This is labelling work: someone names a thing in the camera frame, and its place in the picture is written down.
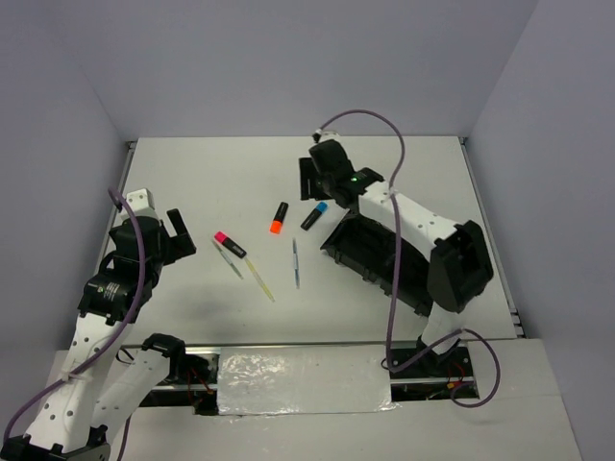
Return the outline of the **blue cap black highlighter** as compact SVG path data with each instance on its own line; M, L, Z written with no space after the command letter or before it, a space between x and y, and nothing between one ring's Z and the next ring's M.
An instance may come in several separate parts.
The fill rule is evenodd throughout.
M321 216L324 212L327 211L327 209L327 203L319 202L302 222L300 228L304 231L308 231L321 218Z

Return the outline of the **orange cap black highlighter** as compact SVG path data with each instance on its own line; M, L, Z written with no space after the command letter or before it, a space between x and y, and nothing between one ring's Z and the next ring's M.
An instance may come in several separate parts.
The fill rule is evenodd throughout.
M280 234L283 228L283 222L288 211L289 204L287 202L280 202L275 216L270 225L269 231L273 234Z

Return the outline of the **green thin pen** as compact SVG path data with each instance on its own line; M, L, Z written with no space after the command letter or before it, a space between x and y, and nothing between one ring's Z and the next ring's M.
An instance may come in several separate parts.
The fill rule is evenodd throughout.
M233 272L239 277L239 279L244 279L239 269L235 266L231 258L225 253L225 251L222 249L219 243L217 243L214 239L211 240L211 243L214 246L214 248L218 251L218 253L220 253L220 255L225 260L225 262L230 266Z

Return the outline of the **pink cap black highlighter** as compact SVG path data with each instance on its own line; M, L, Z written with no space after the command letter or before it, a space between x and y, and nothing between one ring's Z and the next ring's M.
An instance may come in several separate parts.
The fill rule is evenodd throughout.
M238 258L244 258L246 256L247 252L224 232L218 231L213 238L216 243L220 244Z

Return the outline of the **yellow thin pen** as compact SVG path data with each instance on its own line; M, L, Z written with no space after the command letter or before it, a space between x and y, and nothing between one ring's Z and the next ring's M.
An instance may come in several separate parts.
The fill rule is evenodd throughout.
M263 293L265 294L265 296L272 302L275 302L275 298L273 296L273 294L271 293L270 289L268 288L268 286L266 285L266 283L264 282L264 280L261 278L260 274L258 273L258 270L256 269L256 267L254 266L253 262L249 259L249 257L246 255L244 257L244 261L246 266L248 267L249 271L251 272L251 274L253 275L253 277L255 278L258 286L260 287L260 289L263 291Z

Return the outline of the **blue thin pen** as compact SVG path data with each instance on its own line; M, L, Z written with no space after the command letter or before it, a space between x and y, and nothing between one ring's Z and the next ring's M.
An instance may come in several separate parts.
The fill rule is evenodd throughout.
M297 240L295 237L292 238L292 254L293 254L293 270L294 270L295 286L297 289L300 289L301 279L300 279L299 254L298 254Z

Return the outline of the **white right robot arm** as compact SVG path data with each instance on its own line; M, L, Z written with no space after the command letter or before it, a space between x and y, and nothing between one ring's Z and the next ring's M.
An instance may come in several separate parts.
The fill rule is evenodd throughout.
M429 376L442 374L466 306L494 277L481 226L443 217L373 169L356 169L334 139L314 143L299 167L302 200L332 200L346 212L321 251L426 317L418 365Z

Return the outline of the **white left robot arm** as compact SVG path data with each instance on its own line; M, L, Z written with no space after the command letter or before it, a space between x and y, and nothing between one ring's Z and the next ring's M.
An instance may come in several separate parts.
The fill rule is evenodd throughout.
M109 389L103 387L162 268L196 252L178 210L168 216L174 236L160 220L147 216L126 219L110 230L115 248L84 287L61 372L34 399L42 408L24 434L5 431L2 459L106 460L112 440L150 391L185 377L185 342L154 333L120 378Z

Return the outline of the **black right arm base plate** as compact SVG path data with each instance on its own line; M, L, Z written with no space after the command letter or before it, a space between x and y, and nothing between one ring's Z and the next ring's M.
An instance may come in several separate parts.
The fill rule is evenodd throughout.
M429 352L404 370L389 373L389 377L393 380L410 379L418 382L427 382L430 378L452 382L473 376L474 371L468 350L461 346L443 356Z

